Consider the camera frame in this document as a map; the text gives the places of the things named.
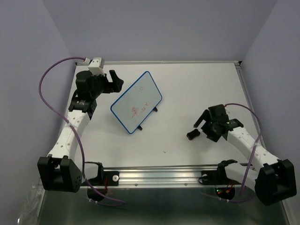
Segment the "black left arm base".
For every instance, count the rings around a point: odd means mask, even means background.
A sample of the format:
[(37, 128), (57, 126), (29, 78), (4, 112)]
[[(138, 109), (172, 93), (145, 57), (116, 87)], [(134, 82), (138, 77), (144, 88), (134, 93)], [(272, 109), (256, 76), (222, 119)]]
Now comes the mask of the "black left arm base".
[[(105, 170), (100, 162), (85, 162), (85, 174), (89, 183), (103, 195), (108, 194), (108, 187), (117, 187), (119, 185), (119, 171)], [(85, 180), (82, 180), (82, 187), (87, 187), (87, 197), (92, 202), (101, 202), (105, 198), (98, 195)]]

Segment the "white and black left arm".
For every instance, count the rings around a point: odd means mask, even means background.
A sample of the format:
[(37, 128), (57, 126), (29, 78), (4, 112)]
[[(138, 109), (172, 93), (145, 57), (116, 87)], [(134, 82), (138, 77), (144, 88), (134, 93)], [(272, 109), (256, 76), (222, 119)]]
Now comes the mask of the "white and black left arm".
[(89, 70), (76, 74), (76, 89), (60, 136), (46, 157), (37, 162), (39, 175), (45, 190), (77, 192), (83, 181), (82, 170), (74, 158), (83, 131), (91, 121), (100, 94), (119, 93), (124, 81), (114, 70), (106, 75), (93, 75)]

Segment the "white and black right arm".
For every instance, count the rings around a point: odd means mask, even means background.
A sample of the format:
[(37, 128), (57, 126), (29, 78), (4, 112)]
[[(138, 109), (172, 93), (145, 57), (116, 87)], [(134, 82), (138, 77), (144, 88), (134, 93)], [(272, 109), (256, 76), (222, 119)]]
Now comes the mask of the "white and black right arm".
[(248, 160), (242, 166), (234, 159), (223, 160), (212, 173), (204, 172), (199, 181), (204, 185), (241, 184), (253, 190), (266, 206), (297, 194), (295, 171), (292, 162), (281, 160), (259, 144), (260, 136), (253, 138), (238, 119), (230, 119), (225, 105), (211, 106), (195, 122), (189, 140), (199, 136), (197, 128), (206, 137), (217, 142), (221, 137), (239, 150)]

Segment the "blue-edged small whiteboard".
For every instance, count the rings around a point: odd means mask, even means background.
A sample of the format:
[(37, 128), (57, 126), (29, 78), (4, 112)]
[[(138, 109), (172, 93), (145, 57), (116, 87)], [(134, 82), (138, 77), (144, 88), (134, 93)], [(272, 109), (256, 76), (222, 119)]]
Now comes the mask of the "blue-edged small whiteboard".
[(125, 130), (132, 134), (160, 104), (163, 96), (151, 73), (145, 71), (111, 105), (110, 110)]

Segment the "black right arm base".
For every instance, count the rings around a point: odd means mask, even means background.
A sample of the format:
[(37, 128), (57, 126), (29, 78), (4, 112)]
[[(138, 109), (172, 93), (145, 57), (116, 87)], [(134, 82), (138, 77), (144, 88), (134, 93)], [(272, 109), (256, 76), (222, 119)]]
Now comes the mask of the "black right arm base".
[(201, 176), (198, 178), (198, 182), (202, 185), (214, 185), (216, 197), (219, 200), (229, 203), (237, 203), (238, 200), (233, 200), (235, 197), (235, 185), (240, 183), (236, 180), (229, 179), (226, 175), (225, 168), (229, 165), (236, 164), (237, 161), (223, 160), (221, 161), (215, 170), (203, 170)]

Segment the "black whiteboard eraser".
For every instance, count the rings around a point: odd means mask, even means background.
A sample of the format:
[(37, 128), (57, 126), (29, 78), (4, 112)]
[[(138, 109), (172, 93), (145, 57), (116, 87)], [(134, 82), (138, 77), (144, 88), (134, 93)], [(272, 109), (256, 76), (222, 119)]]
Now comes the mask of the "black whiteboard eraser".
[(194, 129), (191, 132), (187, 133), (187, 138), (188, 138), (188, 140), (193, 140), (193, 139), (199, 137), (200, 134), (201, 134), (201, 132), (198, 129)]

